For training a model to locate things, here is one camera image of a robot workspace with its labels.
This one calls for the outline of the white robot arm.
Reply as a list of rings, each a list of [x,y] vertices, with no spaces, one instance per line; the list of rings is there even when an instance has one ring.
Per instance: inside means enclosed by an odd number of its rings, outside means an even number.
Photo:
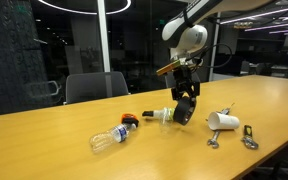
[[[274,0],[194,0],[178,15],[166,23],[162,30],[162,40],[170,48],[169,65],[157,71],[164,75],[173,71],[175,86],[172,98],[179,101],[187,94],[187,99],[195,100],[199,95],[199,84],[191,79],[190,72],[199,66],[191,56],[206,43],[208,32],[199,25],[204,18],[218,12],[247,12],[265,7]]]

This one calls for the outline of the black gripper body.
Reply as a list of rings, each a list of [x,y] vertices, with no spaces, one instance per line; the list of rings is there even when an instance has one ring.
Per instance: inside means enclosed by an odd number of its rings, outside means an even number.
[[[187,66],[181,66],[173,72],[175,86],[171,88],[172,98],[180,100],[184,93],[187,93],[189,98],[196,98],[200,95],[200,82],[194,80],[192,71]]]

